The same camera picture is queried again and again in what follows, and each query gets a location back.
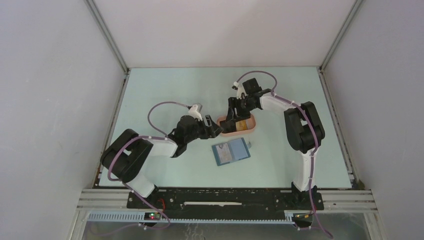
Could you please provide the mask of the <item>black card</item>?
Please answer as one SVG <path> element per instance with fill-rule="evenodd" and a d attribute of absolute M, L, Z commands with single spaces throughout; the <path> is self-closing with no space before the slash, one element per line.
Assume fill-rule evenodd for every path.
<path fill-rule="evenodd" d="M 221 121 L 220 126 L 223 128 L 223 134 L 236 132 L 236 123 L 233 121 Z"/>

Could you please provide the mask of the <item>white portrait card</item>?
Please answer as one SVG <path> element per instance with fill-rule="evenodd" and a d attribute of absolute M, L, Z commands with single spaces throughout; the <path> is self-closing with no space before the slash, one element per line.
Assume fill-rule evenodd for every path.
<path fill-rule="evenodd" d="M 214 153 L 218 165 L 224 165 L 233 160 L 228 143 L 220 143 L 214 146 Z"/>

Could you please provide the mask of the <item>blue card holder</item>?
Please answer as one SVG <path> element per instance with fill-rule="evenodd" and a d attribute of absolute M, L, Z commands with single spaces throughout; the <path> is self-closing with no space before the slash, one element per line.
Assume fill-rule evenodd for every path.
<path fill-rule="evenodd" d="M 250 148 L 252 145 L 249 141 L 246 141 L 244 137 L 232 139 L 222 143 L 228 143 L 230 151 L 231 151 L 231 155 L 232 155 L 232 161 L 227 164 L 238 162 L 238 161 L 248 159 L 251 157 Z M 218 165 L 218 161 L 216 160 L 216 154 L 214 153 L 215 145 L 212 145 L 211 149 L 215 158 L 216 165 L 217 166 L 227 165 L 227 164 Z"/>

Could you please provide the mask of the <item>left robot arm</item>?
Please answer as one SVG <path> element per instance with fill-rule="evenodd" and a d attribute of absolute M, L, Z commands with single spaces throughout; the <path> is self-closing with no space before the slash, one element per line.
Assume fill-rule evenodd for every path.
<path fill-rule="evenodd" d="M 222 132 L 209 115 L 203 120 L 182 116 L 167 137 L 139 135 L 128 128 L 105 150 L 100 162 L 108 170 L 110 181 L 128 186 L 139 194 L 138 201 L 145 208 L 153 208 L 158 202 L 157 186 L 141 172 L 147 158 L 177 158 L 192 141 L 214 139 Z"/>

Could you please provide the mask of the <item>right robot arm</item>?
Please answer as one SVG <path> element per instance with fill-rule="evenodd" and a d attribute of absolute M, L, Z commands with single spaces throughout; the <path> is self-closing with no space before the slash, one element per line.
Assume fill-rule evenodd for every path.
<path fill-rule="evenodd" d="M 272 89 L 263 89 L 255 78 L 243 83 L 234 82 L 236 96 L 228 99 L 228 111 L 219 125 L 224 133 L 234 133 L 238 123 L 251 118 L 255 109 L 267 110 L 284 117 L 285 132 L 289 145 L 299 152 L 299 173 L 293 181 L 297 191 L 291 194 L 291 204 L 304 209 L 311 202 L 310 191 L 314 186 L 316 155 L 325 138 L 325 130 L 315 105 L 310 102 L 297 104 L 280 97 Z"/>

